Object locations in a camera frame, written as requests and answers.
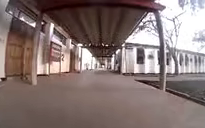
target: ceiling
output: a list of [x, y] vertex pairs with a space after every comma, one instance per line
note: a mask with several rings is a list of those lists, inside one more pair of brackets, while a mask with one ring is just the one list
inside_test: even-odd
[[153, 0], [23, 0], [46, 13], [96, 57], [112, 56], [149, 11]]

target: building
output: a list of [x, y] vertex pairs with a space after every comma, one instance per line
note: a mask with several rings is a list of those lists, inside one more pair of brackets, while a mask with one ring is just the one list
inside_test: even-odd
[[[0, 79], [31, 73], [36, 14], [24, 4], [0, 0]], [[37, 52], [37, 74], [81, 72], [97, 60], [46, 15]]]
[[[205, 73], [205, 54], [178, 49], [179, 73]], [[174, 74], [175, 65], [167, 51], [167, 73]], [[125, 43], [112, 59], [113, 69], [125, 73], [159, 73], [159, 46]]]

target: tree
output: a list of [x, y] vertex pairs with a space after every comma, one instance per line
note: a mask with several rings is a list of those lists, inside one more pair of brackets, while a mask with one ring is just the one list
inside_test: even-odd
[[[165, 43], [167, 45], [167, 49], [171, 57], [174, 60], [176, 75], [179, 74], [177, 44], [180, 35], [180, 28], [182, 26], [182, 21], [180, 20], [180, 16], [182, 16], [184, 13], [185, 12], [181, 12], [178, 15], [175, 15], [174, 17], [171, 18], [162, 16], [163, 24], [164, 24], [163, 26], [164, 26]], [[138, 33], [141, 30], [145, 30], [146, 32], [149, 32], [153, 36], [158, 37], [158, 31], [157, 31], [158, 29], [152, 13], [148, 14], [147, 18], [142, 21], [142, 23], [139, 25], [135, 33]]]
[[185, 6], [195, 11], [196, 9], [203, 9], [205, 7], [205, 0], [178, 0], [178, 5], [184, 9]]
[[196, 32], [192, 41], [199, 45], [198, 51], [202, 50], [205, 47], [205, 29]]

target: concrete pavement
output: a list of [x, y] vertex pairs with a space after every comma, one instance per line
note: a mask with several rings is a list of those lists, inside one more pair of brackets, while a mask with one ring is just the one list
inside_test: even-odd
[[0, 128], [205, 128], [205, 107], [106, 71], [0, 88]]

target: ground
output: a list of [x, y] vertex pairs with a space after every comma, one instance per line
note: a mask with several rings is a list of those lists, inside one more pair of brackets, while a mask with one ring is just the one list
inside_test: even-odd
[[205, 107], [106, 71], [9, 80], [0, 128], [205, 128]]
[[[136, 79], [143, 83], [159, 85], [157, 76], [149, 77], [147, 75]], [[167, 88], [205, 101], [205, 74], [185, 74], [168, 77]]]

